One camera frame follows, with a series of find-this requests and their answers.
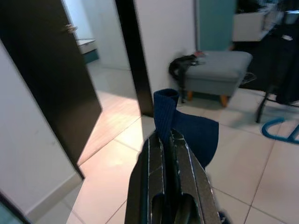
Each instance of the door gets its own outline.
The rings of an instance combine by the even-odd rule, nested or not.
[[[101,106],[69,23],[60,0],[0,2],[0,38],[77,168]]]

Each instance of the blue object on floor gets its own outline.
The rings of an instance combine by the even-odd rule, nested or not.
[[[156,131],[166,149],[171,129],[181,133],[197,160],[205,168],[216,152],[219,123],[177,111],[178,97],[178,92],[173,89],[164,89],[154,93]]]
[[[293,144],[299,144],[299,140],[296,140],[296,137],[299,134],[299,124],[297,125],[297,127],[293,130],[293,132],[290,134],[289,137],[284,137],[284,136],[278,136],[278,135],[273,135],[270,134],[268,132],[268,129],[273,126],[273,125],[277,125],[279,123],[283,123],[285,121],[284,118],[277,118],[274,120],[271,120],[267,123],[265,123],[262,127],[262,134],[264,136],[266,136],[267,138],[270,139],[274,139],[274,140],[278,140],[278,141],[284,141],[284,142],[288,142],[288,143],[293,143]]]

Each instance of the blue cloth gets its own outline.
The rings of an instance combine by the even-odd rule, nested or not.
[[[219,123],[177,111],[178,97],[178,92],[173,89],[164,89],[154,93],[156,131],[165,149],[169,144],[171,129],[181,133],[197,160],[205,168],[216,152]]]

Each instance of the ottoman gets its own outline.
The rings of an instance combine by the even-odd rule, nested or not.
[[[205,64],[191,66],[186,72],[185,89],[188,99],[192,92],[219,95],[226,107],[247,72],[252,55],[241,51],[205,51]]]

